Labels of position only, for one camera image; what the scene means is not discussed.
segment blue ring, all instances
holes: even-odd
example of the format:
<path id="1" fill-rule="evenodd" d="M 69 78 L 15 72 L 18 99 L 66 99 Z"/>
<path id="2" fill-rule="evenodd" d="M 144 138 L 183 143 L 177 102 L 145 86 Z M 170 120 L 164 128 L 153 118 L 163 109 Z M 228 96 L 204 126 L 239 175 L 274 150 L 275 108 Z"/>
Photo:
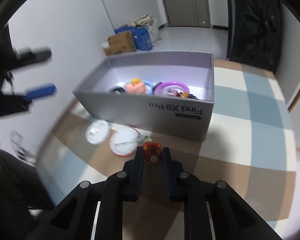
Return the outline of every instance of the blue ring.
<path id="1" fill-rule="evenodd" d="M 153 87 L 154 87 L 153 83 L 150 82 L 150 81 L 148 81 L 148 80 L 145 80 L 145 79 L 141 79 L 141 81 L 142 81 L 146 86 L 151 87 L 151 89 L 148 90 L 147 94 L 148 94 L 148 95 L 152 95 L 152 93 L 153 93 L 152 90 L 153 90 Z M 125 85 L 128 85 L 128 84 L 131 84 L 131 80 L 128 80 L 127 82 L 125 82 Z"/>

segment purple ring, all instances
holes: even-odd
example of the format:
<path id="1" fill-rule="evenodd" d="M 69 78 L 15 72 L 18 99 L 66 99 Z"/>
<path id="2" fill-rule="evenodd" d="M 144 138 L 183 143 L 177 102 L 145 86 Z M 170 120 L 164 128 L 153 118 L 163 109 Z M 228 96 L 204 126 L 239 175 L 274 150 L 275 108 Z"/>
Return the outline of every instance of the purple ring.
<path id="1" fill-rule="evenodd" d="M 182 87 L 183 88 L 183 92 L 187 92 L 190 93 L 189 88 L 187 87 L 186 84 L 183 84 L 181 82 L 175 82 L 175 81 L 167 81 L 167 82 L 163 82 L 162 84 L 160 84 L 159 86 L 157 86 L 154 90 L 154 95 L 156 95 L 156 91 L 160 90 L 160 89 L 164 89 L 166 87 L 169 86 L 178 86 L 178 87 Z"/>

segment checkered mat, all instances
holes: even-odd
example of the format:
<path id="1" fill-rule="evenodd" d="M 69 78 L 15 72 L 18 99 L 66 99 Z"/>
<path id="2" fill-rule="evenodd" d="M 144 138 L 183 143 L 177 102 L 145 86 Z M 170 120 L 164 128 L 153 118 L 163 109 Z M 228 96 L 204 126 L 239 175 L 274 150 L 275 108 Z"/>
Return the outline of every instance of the checkered mat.
<path id="1" fill-rule="evenodd" d="M 296 147 L 281 89 L 272 73 L 215 60 L 215 106 L 202 142 L 140 130 L 170 148 L 200 180 L 225 180 L 280 235 L 293 199 Z M 134 156 L 118 157 L 109 141 L 85 140 L 93 119 L 75 102 L 40 150 L 37 168 L 55 203 L 80 181 L 105 180 Z M 112 132 L 122 125 L 112 124 Z M 167 203 L 160 169 L 145 165 L 141 197 L 124 204 L 123 239 L 183 239 L 183 207 Z"/>

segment round container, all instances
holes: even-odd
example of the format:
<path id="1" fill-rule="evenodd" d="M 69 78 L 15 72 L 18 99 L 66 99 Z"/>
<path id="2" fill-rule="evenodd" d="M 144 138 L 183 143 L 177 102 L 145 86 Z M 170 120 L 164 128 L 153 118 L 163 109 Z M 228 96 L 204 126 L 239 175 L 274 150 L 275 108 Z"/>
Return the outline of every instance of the round container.
<path id="1" fill-rule="evenodd" d="M 86 140 L 92 144 L 101 144 L 109 136 L 110 125 L 105 120 L 96 120 L 86 130 Z"/>
<path id="2" fill-rule="evenodd" d="M 140 133 L 136 129 L 122 128 L 112 135 L 110 149 L 118 156 L 131 155 L 138 147 L 138 138 L 140 138 Z"/>

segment metal bolt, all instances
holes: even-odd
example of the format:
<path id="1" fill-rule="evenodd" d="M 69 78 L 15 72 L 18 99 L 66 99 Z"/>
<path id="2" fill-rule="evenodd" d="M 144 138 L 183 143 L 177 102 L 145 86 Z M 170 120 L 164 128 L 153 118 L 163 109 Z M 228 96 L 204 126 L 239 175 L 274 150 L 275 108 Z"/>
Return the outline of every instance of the metal bolt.
<path id="1" fill-rule="evenodd" d="M 86 187 L 89 187 L 89 185 L 90 185 L 90 183 L 88 182 L 88 181 L 82 181 L 81 183 L 80 183 L 80 187 L 82 187 L 82 188 L 86 188 Z"/>
<path id="2" fill-rule="evenodd" d="M 127 173 L 125 173 L 124 171 L 119 171 L 117 173 L 118 178 L 124 178 L 125 176 L 127 176 Z"/>
<path id="3" fill-rule="evenodd" d="M 223 180 L 220 180 L 217 182 L 217 186 L 219 188 L 225 188 L 227 186 L 227 184 Z"/>
<path id="4" fill-rule="evenodd" d="M 179 174 L 180 178 L 187 179 L 189 177 L 189 173 L 183 171 Z"/>

